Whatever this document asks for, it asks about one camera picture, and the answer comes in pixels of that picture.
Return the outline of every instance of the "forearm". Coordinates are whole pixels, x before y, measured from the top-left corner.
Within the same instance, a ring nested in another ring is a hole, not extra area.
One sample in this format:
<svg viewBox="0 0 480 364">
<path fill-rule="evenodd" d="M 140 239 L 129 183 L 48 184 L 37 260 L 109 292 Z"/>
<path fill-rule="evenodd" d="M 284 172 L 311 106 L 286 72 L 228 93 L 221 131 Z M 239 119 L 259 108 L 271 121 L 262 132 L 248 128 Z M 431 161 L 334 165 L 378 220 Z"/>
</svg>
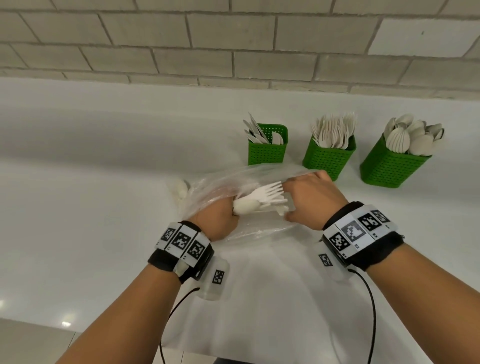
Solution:
<svg viewBox="0 0 480 364">
<path fill-rule="evenodd" d="M 480 293 L 407 244 L 367 273 L 435 364 L 480 363 Z"/>
<path fill-rule="evenodd" d="M 147 265 L 57 364 L 150 364 L 179 290 L 175 273 Z"/>
</svg>

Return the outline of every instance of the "perforated plastic basket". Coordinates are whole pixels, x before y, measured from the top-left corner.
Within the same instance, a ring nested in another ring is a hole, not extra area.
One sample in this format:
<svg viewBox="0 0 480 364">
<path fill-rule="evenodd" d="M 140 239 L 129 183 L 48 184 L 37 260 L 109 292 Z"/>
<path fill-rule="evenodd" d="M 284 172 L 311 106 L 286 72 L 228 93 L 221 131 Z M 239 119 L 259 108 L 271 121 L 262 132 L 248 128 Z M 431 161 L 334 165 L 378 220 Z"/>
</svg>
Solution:
<svg viewBox="0 0 480 364">
<path fill-rule="evenodd" d="M 327 171 L 330 178 L 335 181 L 355 149 L 357 149 L 357 144 L 353 135 L 349 138 L 348 147 L 345 150 L 320 148 L 312 136 L 302 164 L 310 170 Z"/>
<path fill-rule="evenodd" d="M 360 164 L 360 176 L 367 184 L 398 188 L 430 157 L 394 153 L 386 148 L 382 135 Z"/>
<path fill-rule="evenodd" d="M 272 142 L 272 132 L 282 136 L 283 145 L 255 144 L 248 141 L 248 165 L 260 163 L 282 163 L 288 143 L 288 129 L 280 124 L 258 124 L 265 133 L 268 141 Z"/>
</svg>

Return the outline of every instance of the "brick wall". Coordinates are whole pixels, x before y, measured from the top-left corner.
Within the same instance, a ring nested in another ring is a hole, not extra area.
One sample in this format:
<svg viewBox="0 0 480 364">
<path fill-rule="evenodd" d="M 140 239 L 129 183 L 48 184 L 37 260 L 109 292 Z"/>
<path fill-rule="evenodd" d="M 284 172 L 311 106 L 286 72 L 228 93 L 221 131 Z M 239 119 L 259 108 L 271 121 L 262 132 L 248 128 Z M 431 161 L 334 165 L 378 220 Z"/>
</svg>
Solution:
<svg viewBox="0 0 480 364">
<path fill-rule="evenodd" d="M 0 75 L 480 99 L 480 0 L 0 0 Z"/>
</svg>

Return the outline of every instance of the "black cable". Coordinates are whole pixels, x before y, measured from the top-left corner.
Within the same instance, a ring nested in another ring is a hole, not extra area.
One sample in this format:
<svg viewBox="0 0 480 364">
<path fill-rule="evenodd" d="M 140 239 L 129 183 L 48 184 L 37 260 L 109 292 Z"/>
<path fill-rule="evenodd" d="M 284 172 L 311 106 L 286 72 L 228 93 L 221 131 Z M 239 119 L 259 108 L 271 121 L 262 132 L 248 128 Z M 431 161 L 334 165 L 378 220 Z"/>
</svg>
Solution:
<svg viewBox="0 0 480 364">
<path fill-rule="evenodd" d="M 186 295 L 183 296 L 183 298 L 180 300 L 180 302 L 177 303 L 177 305 L 173 308 L 172 312 L 170 312 L 170 314 L 168 315 L 168 318 L 170 319 L 170 317 L 173 315 L 173 313 L 175 312 L 175 310 L 177 309 L 178 306 L 180 306 L 180 303 L 182 303 L 185 298 L 187 298 L 188 296 L 190 296 L 192 293 L 196 292 L 200 290 L 200 287 L 197 287 L 197 288 L 194 288 L 193 290 L 191 290 L 190 292 L 188 292 Z M 162 361 L 163 361 L 163 364 L 166 364 L 165 363 L 165 358 L 163 357 L 163 350 L 162 350 L 162 340 L 160 341 L 158 347 L 160 348 L 160 356 L 162 357 Z"/>
<path fill-rule="evenodd" d="M 361 278 L 361 280 L 363 281 L 363 283 L 365 283 L 365 286 L 367 286 L 367 289 L 368 289 L 368 293 L 370 294 L 370 298 L 372 300 L 372 308 L 373 308 L 373 332 L 372 332 L 372 343 L 370 345 L 370 354 L 368 354 L 368 361 L 367 361 L 367 364 L 370 364 L 372 362 L 372 355 L 373 355 L 373 347 L 375 346 L 375 334 L 377 332 L 377 310 L 375 309 L 375 301 L 373 300 L 373 294 L 372 294 L 372 291 L 370 290 L 370 287 L 367 283 L 367 281 L 365 280 L 364 277 L 362 277 L 362 275 L 357 272 L 356 270 L 353 270 L 353 269 L 350 269 L 348 268 L 347 269 L 349 272 L 352 272 L 352 273 L 355 273 L 357 276 L 359 276 Z"/>
</svg>

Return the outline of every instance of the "person's right arm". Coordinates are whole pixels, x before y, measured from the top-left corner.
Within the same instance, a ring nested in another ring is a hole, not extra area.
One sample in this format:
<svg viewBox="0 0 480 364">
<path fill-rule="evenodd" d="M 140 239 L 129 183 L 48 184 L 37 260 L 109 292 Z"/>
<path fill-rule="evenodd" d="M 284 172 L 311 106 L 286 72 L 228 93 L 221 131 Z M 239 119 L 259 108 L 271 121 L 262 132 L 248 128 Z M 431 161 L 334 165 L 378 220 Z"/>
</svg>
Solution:
<svg viewBox="0 0 480 364">
<path fill-rule="evenodd" d="M 348 204 L 325 171 L 291 179 L 284 190 L 296 208 L 285 218 L 314 230 Z M 435 364 L 480 363 L 479 292 L 405 243 L 367 274 Z"/>
</svg>

